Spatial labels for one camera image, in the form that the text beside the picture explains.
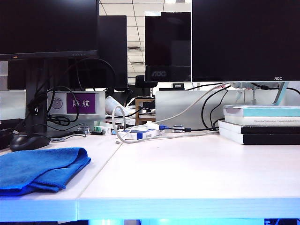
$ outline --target blue cloth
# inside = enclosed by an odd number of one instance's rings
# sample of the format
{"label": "blue cloth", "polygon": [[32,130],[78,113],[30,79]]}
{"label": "blue cloth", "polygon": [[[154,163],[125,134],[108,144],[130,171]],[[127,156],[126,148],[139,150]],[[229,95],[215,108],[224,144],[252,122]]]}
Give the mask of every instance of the blue cloth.
{"label": "blue cloth", "polygon": [[27,150],[0,156],[0,195],[58,192],[90,163],[84,148]]}

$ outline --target white desk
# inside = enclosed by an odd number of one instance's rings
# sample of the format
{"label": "white desk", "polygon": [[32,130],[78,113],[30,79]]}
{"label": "white desk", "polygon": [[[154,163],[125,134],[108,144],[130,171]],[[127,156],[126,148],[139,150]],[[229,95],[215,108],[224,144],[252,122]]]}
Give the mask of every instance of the white desk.
{"label": "white desk", "polygon": [[115,136],[89,135],[72,137],[65,142],[51,143],[43,149],[84,147],[91,163],[83,168],[58,193],[32,193],[20,197],[0,197],[0,221],[74,221],[77,220],[77,199],[98,175],[120,144]]}
{"label": "white desk", "polygon": [[80,196],[78,218],[299,218],[299,161],[299,146],[219,135],[123,144]]}

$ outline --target monitor logo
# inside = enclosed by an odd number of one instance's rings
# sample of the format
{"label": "monitor logo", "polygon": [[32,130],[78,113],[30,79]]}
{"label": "monitor logo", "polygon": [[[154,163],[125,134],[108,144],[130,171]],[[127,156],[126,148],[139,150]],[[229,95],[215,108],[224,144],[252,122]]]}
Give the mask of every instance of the monitor logo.
{"label": "monitor logo", "polygon": [[166,71],[154,71],[151,74],[152,77],[166,77],[167,76],[167,72]]}

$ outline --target stack of books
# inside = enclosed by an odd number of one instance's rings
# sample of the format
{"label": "stack of books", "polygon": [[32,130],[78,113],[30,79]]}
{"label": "stack of books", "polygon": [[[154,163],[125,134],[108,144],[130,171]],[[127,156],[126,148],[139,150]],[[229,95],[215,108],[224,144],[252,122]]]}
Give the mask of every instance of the stack of books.
{"label": "stack of books", "polygon": [[220,135],[244,145],[300,144],[300,106],[224,106]]}

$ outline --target black monitor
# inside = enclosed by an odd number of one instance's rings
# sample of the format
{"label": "black monitor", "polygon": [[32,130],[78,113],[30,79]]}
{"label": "black monitor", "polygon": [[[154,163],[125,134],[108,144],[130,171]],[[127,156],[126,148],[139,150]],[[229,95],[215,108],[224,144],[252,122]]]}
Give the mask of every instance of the black monitor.
{"label": "black monitor", "polygon": [[145,81],[190,82],[191,14],[145,16]]}
{"label": "black monitor", "polygon": [[25,90],[26,89],[26,60],[8,61],[7,68],[7,89],[8,90]]}
{"label": "black monitor", "polygon": [[97,54],[97,0],[0,0],[0,60]]}
{"label": "black monitor", "polygon": [[192,81],[300,80],[300,1],[194,0]]}
{"label": "black monitor", "polygon": [[[78,74],[83,88],[127,88],[127,18],[125,15],[98,17],[97,57],[108,62],[115,71],[98,61],[78,63]],[[70,71],[70,85],[79,88],[76,68]]]}

